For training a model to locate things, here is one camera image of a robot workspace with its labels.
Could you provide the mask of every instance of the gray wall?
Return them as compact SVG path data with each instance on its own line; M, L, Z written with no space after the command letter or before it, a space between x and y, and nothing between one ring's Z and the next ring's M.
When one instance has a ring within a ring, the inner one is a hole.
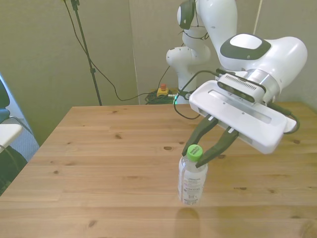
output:
M96 65L121 97L135 96L128 0L81 0L79 14ZM0 30L0 72L40 144L72 106L98 105L86 55L62 0L3 0ZM118 101L98 73L97 81L105 105L138 103Z
M264 0L256 34L265 39L294 36L305 43L307 63L280 100L301 101L317 111L317 1Z

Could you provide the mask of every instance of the wood grain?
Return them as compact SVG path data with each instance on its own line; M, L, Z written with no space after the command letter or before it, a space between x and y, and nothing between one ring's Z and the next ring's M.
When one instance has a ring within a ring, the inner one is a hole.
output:
M317 220L317 116L301 103L283 106L301 129L271 155L237 140L210 162L194 207L178 200L178 162L200 119L171 105L72 108L0 197L0 237L308 236Z

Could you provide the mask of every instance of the green bottle cap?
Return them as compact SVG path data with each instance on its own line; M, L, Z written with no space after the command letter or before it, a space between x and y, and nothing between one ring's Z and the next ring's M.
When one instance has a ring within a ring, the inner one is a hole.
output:
M191 145L187 150L187 158L192 162L199 161L200 157L203 155L203 149L199 145Z

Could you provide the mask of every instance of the chair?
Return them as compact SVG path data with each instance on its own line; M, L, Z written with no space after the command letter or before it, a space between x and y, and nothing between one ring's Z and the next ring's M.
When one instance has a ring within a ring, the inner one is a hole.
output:
M18 123L23 126L29 133L32 133L32 131L17 117L10 116L10 111L6 109L7 106L10 104L10 98L9 95L0 80L0 123L3 123L5 120L13 118L18 121Z

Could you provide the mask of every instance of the red button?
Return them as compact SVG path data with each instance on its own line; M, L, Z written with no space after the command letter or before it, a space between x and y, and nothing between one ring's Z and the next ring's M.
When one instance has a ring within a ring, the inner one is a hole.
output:
M165 83L162 83L162 84L160 85L160 88L161 88L162 91L165 91L165 90L166 90L166 84L165 84Z

